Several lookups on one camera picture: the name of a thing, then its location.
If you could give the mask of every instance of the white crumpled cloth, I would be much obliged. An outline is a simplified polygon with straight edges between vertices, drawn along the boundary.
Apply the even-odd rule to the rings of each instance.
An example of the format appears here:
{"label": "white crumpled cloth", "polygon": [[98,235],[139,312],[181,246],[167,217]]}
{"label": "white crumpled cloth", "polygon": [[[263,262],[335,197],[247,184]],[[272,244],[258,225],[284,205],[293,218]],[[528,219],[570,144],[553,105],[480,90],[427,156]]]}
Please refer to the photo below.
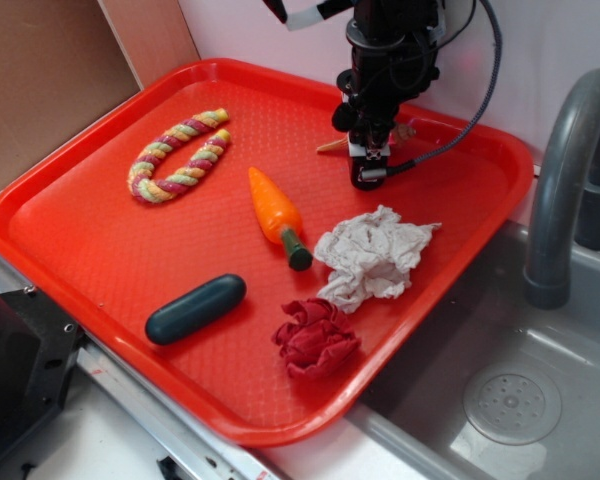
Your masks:
{"label": "white crumpled cloth", "polygon": [[400,223],[401,216],[380,205],[374,213],[345,220],[325,233],[314,256],[333,268],[317,296],[353,313],[368,298],[397,298],[411,286],[409,271],[441,224]]}

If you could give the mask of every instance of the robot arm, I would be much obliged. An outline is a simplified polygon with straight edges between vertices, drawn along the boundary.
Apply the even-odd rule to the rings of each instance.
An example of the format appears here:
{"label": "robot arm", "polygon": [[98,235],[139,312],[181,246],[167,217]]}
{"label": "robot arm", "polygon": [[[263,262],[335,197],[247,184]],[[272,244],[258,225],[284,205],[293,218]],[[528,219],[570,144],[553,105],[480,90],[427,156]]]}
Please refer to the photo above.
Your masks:
{"label": "robot arm", "polygon": [[400,104],[416,98],[438,78],[436,42],[444,35],[440,0],[326,0],[288,14],[282,0],[264,0],[289,30],[313,25],[353,7],[346,36],[352,68],[338,76],[343,103],[332,123],[346,132],[351,182],[362,190],[383,180],[365,180],[365,170],[384,168],[389,134]]}

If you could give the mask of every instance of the stainless steel sink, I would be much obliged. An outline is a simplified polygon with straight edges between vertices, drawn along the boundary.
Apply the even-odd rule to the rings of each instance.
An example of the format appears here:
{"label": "stainless steel sink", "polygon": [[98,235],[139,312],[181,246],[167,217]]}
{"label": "stainless steel sink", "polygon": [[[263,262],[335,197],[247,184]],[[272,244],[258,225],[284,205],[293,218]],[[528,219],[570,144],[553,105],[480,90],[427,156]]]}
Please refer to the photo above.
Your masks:
{"label": "stainless steel sink", "polygon": [[349,415],[430,478],[600,479],[600,254],[538,310],[526,237],[501,229]]}

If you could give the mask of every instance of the tray rim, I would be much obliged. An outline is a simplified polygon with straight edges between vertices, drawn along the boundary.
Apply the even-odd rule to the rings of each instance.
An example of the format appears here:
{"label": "tray rim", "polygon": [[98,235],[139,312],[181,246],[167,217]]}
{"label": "tray rim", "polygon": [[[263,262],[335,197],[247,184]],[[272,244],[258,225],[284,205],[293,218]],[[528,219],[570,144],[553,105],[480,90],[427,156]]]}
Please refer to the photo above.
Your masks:
{"label": "tray rim", "polygon": [[[324,95],[329,98],[332,98],[334,92],[337,90],[334,86],[233,59],[214,58],[193,62],[167,74],[147,89],[112,110],[58,150],[54,151],[38,165],[16,179],[0,193],[0,254],[26,277],[35,279],[36,284],[52,296],[58,304],[71,312],[74,317],[77,317],[76,320],[79,323],[82,323],[79,318],[100,316],[101,312],[98,311],[97,306],[84,305],[78,301],[74,295],[68,293],[72,289],[70,285],[60,283],[58,279],[52,278],[49,272],[45,271],[43,265],[37,264],[35,260],[29,258],[16,246],[9,244],[9,219],[28,199],[33,198],[44,189],[39,188],[35,191],[33,189],[26,191],[27,189],[21,188],[22,185],[31,182],[33,179],[38,179],[39,185],[44,184],[47,186],[51,184],[73,166],[77,165],[79,163],[77,158],[80,155],[88,155],[106,143],[98,143],[95,147],[85,145],[90,143],[90,139],[97,138],[103,140],[107,137],[109,139],[115,137],[116,134],[124,130],[128,119],[135,118],[134,112],[166,100],[177,91],[177,88],[174,90],[174,87],[184,87],[196,81],[221,77],[223,72],[230,70],[248,71],[249,73],[263,77],[273,75],[277,78],[283,78],[285,81],[285,90],[290,85],[295,85],[298,88],[310,87],[312,93],[315,92],[318,95]],[[429,112],[430,114],[434,114],[437,119],[436,121],[458,131],[466,123],[463,120],[431,112],[413,105],[403,105],[403,109],[415,114],[420,113],[421,116],[425,117],[427,112]],[[488,126],[477,125],[475,131],[485,138],[497,141],[512,152],[515,152],[515,154],[512,154],[512,157],[516,159],[516,176],[515,178],[509,178],[511,186],[506,197],[490,212],[480,227],[473,231],[469,240],[461,246],[455,256],[443,267],[442,271],[433,279],[430,286],[427,287],[427,290],[423,292],[423,295],[411,304],[409,315],[405,316],[403,321],[399,322],[391,331],[390,340],[376,347],[374,351],[369,352],[368,356],[370,360],[365,362],[362,368],[357,371],[352,381],[346,383],[334,396],[334,398],[337,398],[337,401],[328,403],[323,408],[316,410],[309,420],[305,419],[277,427],[256,427],[245,422],[223,405],[218,405],[214,401],[208,401],[209,397],[211,397],[211,400],[214,397],[197,385],[193,388],[189,386],[191,391],[183,392],[182,384],[178,380],[178,372],[169,372],[168,369],[151,362],[150,354],[143,352],[141,345],[135,345],[134,342],[129,342],[124,338],[124,332],[121,332],[120,326],[114,325],[115,328],[111,328],[112,326],[108,325],[108,332],[104,335],[104,332],[102,332],[103,328],[86,327],[85,329],[87,332],[95,335],[99,341],[103,341],[103,336],[108,338],[109,343],[106,344],[107,347],[123,361],[138,370],[138,372],[151,372],[152,375],[147,377],[149,381],[168,395],[172,392],[178,392],[178,396],[183,398],[183,400],[187,400],[188,405],[185,405],[187,410],[199,417],[218,433],[236,443],[245,446],[266,447],[292,443],[306,438],[310,434],[330,425],[344,414],[364,387],[371,381],[373,374],[377,373],[388,362],[397,348],[406,341],[409,334],[417,328],[426,314],[435,306],[436,301],[442,297],[462,271],[473,261],[479,251],[506,221],[513,208],[527,193],[533,178],[533,161],[530,152],[524,144],[512,135]],[[76,160],[63,163],[62,160],[69,154],[73,155]],[[413,317],[419,319],[415,324],[405,321],[407,318]],[[159,376],[160,382],[154,380],[153,377],[155,376]],[[195,409],[190,407],[192,404],[195,404]]]}

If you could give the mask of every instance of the red tray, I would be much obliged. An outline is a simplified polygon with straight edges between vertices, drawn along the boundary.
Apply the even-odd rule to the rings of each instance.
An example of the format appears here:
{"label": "red tray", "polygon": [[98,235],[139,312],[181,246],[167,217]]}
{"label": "red tray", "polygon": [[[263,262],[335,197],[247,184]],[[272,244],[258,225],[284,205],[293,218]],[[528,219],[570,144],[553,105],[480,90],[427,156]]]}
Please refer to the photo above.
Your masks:
{"label": "red tray", "polygon": [[[246,446],[308,436],[340,417],[526,193],[532,159],[505,133],[478,126],[455,149],[362,192],[349,182],[346,151],[316,154],[338,139],[333,86],[232,61],[175,71],[104,117],[0,195],[0,254],[84,328],[218,433]],[[180,120],[223,107],[233,143],[200,185],[159,206],[126,187],[142,148]],[[404,106],[417,136],[401,161],[453,139],[465,122]],[[204,142],[172,153],[155,177],[184,164]],[[397,300],[371,299],[352,316],[360,352],[333,376],[290,379],[273,332],[290,320],[280,305],[327,283],[323,264],[286,266],[251,206],[247,169],[265,171],[302,212],[313,248],[336,223],[392,207],[404,222],[441,222],[413,286]],[[144,334],[149,315],[221,274],[247,283],[237,309],[170,346]]]}

